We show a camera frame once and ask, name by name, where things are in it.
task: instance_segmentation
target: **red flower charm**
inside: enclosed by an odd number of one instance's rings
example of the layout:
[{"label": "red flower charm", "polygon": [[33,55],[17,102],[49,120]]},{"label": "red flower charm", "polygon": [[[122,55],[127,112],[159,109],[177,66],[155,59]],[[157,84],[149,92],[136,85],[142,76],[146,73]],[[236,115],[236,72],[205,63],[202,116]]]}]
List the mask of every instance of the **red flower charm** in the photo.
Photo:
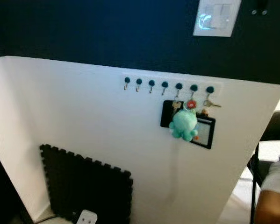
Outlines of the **red flower charm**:
[{"label": "red flower charm", "polygon": [[187,107],[188,107],[189,109],[194,109],[194,108],[196,108],[196,101],[194,101],[194,100],[189,100],[189,101],[187,102]]}]

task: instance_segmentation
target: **key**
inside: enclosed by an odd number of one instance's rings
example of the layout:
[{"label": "key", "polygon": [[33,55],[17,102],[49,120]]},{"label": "key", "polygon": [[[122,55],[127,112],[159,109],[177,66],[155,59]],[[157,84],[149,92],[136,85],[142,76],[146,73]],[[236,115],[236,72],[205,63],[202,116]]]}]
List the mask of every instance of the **key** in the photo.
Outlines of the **key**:
[{"label": "key", "polygon": [[172,107],[173,107],[173,116],[176,114],[176,111],[181,108],[181,102],[179,101],[173,101],[172,103]]},{"label": "key", "polygon": [[214,104],[214,103],[211,102],[210,100],[205,100],[205,101],[203,102],[203,105],[204,105],[204,106],[207,106],[207,107],[210,107],[210,106],[222,107],[221,105]]}]

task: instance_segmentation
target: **black chair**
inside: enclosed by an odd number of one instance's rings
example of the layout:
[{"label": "black chair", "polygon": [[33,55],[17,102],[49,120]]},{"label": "black chair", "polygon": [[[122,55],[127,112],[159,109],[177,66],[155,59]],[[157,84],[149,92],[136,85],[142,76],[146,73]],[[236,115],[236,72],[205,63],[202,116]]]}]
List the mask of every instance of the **black chair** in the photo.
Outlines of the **black chair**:
[{"label": "black chair", "polygon": [[[266,127],[260,141],[277,141],[280,140],[280,111],[275,112]],[[247,167],[253,174],[253,185],[252,185],[252,203],[251,203],[251,218],[250,224],[254,223],[254,212],[255,212],[255,193],[256,183],[261,186],[265,177],[269,172],[269,168],[273,162],[260,161],[258,159],[259,144],[256,146],[255,154],[251,157]]]}]

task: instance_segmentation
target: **person's arm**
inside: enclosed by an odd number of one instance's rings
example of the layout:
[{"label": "person's arm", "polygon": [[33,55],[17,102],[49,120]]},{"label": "person's arm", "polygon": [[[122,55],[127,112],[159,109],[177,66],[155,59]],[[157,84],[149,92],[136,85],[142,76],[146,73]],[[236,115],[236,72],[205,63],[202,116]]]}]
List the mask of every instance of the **person's arm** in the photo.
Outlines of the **person's arm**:
[{"label": "person's arm", "polygon": [[255,224],[280,224],[280,162],[273,164],[261,186]]},{"label": "person's arm", "polygon": [[255,211],[255,224],[280,224],[280,194],[264,190]]}]

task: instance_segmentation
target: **dark green knob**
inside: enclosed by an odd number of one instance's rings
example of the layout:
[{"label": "dark green knob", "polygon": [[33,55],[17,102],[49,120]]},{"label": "dark green knob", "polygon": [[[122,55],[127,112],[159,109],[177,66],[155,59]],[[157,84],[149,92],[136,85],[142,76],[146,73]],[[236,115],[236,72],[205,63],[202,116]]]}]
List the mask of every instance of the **dark green knob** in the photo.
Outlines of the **dark green knob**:
[{"label": "dark green knob", "polygon": [[154,86],[154,85],[155,85],[154,80],[150,80],[150,81],[149,81],[149,85],[150,85],[150,86]]},{"label": "dark green knob", "polygon": [[208,92],[209,94],[210,93],[213,93],[215,91],[214,87],[213,86],[209,86],[206,88],[206,92]]},{"label": "dark green knob", "polygon": [[138,79],[136,80],[136,83],[137,83],[138,85],[140,85],[140,84],[142,84],[142,80],[141,80],[140,78],[138,78]]},{"label": "dark green knob", "polygon": [[163,82],[163,83],[162,83],[162,86],[163,86],[164,88],[168,88],[169,84],[168,84],[168,82]]},{"label": "dark green knob", "polygon": [[177,83],[175,88],[178,89],[178,90],[181,90],[182,89],[182,84],[181,83]]},{"label": "dark green knob", "polygon": [[191,91],[194,91],[194,92],[196,92],[197,90],[198,90],[198,86],[197,85],[191,85]]},{"label": "dark green knob", "polygon": [[124,79],[124,81],[125,81],[125,83],[130,83],[130,78],[129,78],[129,77],[126,77],[126,78]]}]

